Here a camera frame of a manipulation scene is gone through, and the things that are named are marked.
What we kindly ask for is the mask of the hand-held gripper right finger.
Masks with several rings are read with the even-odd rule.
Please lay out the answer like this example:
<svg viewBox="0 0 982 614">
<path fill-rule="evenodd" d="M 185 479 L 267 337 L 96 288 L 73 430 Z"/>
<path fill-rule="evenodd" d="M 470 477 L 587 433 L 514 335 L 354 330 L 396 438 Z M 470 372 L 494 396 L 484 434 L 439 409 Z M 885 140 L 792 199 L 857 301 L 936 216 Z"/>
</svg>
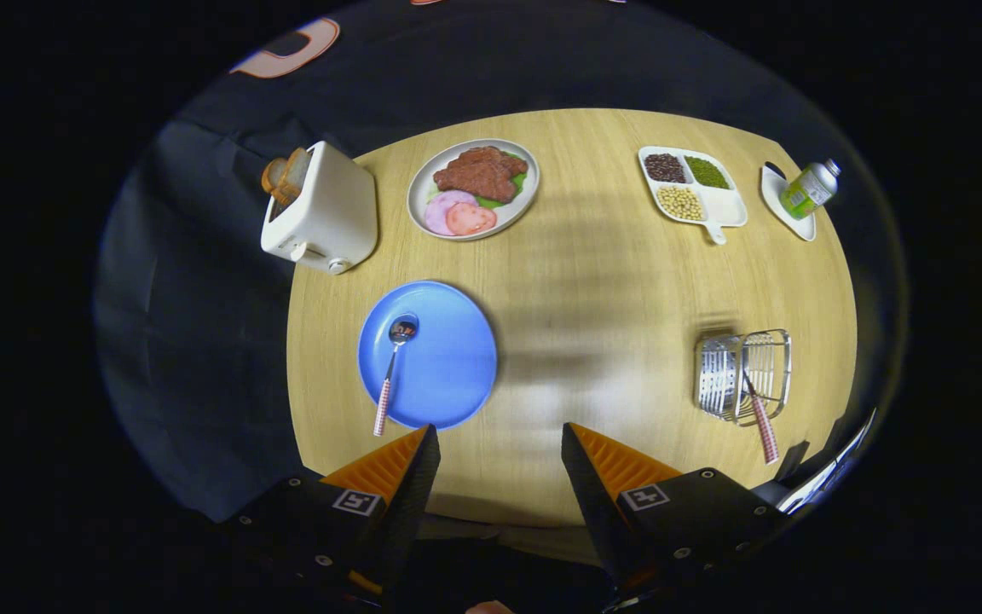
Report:
<svg viewBox="0 0 982 614">
<path fill-rule="evenodd" d="M 611 611 L 673 611 L 730 586 L 794 523 L 711 466 L 681 472 L 583 425 L 561 459 L 604 571 Z"/>
</svg>

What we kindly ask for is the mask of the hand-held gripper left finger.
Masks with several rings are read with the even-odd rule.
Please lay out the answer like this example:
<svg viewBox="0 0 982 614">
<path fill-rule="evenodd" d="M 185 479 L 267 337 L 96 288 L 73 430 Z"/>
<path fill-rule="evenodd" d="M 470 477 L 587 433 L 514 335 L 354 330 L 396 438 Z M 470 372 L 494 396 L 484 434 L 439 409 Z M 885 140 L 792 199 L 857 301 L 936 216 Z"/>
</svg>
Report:
<svg viewBox="0 0 982 614">
<path fill-rule="evenodd" d="M 252 580 L 308 592 L 309 613 L 393 613 L 441 461 L 425 425 L 327 477 L 281 479 L 227 524 Z"/>
</svg>

